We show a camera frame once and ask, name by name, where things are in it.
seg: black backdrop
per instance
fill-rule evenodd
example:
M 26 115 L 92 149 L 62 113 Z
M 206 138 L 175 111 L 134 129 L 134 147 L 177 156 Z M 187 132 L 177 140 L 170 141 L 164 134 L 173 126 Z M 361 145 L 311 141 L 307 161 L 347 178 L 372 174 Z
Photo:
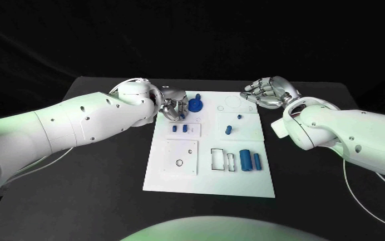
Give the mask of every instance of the black backdrop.
M 0 115 L 60 101 L 77 76 L 334 81 L 377 109 L 374 1 L 0 0 Z

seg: circular hole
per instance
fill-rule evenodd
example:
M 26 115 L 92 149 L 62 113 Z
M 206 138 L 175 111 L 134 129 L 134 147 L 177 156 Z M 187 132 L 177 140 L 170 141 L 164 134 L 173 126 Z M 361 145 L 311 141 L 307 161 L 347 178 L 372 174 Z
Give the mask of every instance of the circular hole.
M 360 149 L 361 149 L 361 146 L 360 145 L 356 145 L 354 146 L 354 151 L 359 153 L 360 152 Z

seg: white cable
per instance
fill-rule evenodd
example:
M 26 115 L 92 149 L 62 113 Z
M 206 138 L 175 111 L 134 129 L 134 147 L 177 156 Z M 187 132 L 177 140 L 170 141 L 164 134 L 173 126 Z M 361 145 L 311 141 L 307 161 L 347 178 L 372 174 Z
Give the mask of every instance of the white cable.
M 380 180 L 385 181 L 383 176 L 379 173 L 376 173 L 376 175 L 379 176 Z
M 37 161 L 34 161 L 28 166 L 24 166 L 20 170 L 15 171 L 15 174 L 21 173 L 26 169 L 28 169 L 31 166 L 34 166 L 37 163 L 40 163 L 47 156 L 41 157 Z
M 350 194 L 354 198 L 354 201 L 359 203 L 359 205 L 361 206 L 363 210 L 382 222 L 385 223 L 385 221 L 363 207 L 363 205 L 360 204 L 357 198 L 354 197 L 354 194 L 351 192 L 351 189 L 350 189 L 350 186 L 349 186 L 349 182 L 347 182 L 347 178 L 346 178 L 346 169 L 344 169 L 344 160 L 343 160 L 343 176 L 344 176 L 344 182 L 346 182 L 346 185 L 347 185 L 347 189 L 350 191 Z
M 20 176 L 11 178 L 4 184 L 10 183 L 11 181 L 14 181 L 15 179 L 21 178 L 23 176 L 26 176 L 27 174 L 31 174 L 33 172 L 36 172 L 37 170 L 41 170 L 43 168 L 46 168 L 47 166 L 50 166 L 67 153 L 69 151 L 73 149 L 73 147 L 69 148 L 69 150 L 60 155 L 60 157 L 57 159 L 54 159 L 49 164 L 46 164 L 43 167 L 28 171 L 27 173 L 21 174 Z
M 109 91 L 109 94 L 113 93 L 113 91 L 116 90 L 118 86 L 121 84 L 124 84 L 125 82 L 129 82 L 129 81 L 134 81 L 134 80 L 144 80 L 142 78 L 129 78 L 128 80 L 122 81 L 113 88 L 112 90 Z

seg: black table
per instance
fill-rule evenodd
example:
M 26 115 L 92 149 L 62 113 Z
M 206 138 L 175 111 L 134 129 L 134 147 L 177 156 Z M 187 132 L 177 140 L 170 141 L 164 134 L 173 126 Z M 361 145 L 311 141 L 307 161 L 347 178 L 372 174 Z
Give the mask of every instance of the black table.
M 108 92 L 122 80 L 80 77 L 64 99 Z M 249 82 L 152 79 L 151 83 L 193 91 L 240 91 Z M 294 82 L 294 86 L 304 96 L 341 109 L 356 108 L 344 85 Z M 304 151 L 288 137 L 278 139 L 269 123 L 282 109 L 258 109 L 275 199 L 142 191 L 154 130 L 148 124 L 76 147 L 51 166 L 11 183 L 0 202 L 0 240 L 119 240 L 152 224 L 197 215 L 265 220 L 328 240 L 383 240 L 385 225 L 347 192 L 341 158 L 325 148 Z M 385 218 L 383 181 L 351 164 L 346 171 L 361 203 Z

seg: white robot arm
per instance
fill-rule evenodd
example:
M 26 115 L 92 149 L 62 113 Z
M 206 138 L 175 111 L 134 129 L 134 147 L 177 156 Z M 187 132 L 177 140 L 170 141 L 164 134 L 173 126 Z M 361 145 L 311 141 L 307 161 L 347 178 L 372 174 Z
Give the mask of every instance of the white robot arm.
M 330 148 L 363 168 L 385 174 L 385 115 L 360 110 L 338 110 L 328 102 L 302 97 L 282 77 L 262 78 L 245 87 L 240 97 L 268 109 L 284 108 L 272 124 L 279 138 L 289 135 L 308 150 Z
M 157 89 L 147 79 L 135 78 L 108 94 L 82 95 L 0 119 L 0 186 L 28 163 L 151 123 L 158 111 L 170 120 L 181 121 L 187 103 L 184 91 L 167 86 Z

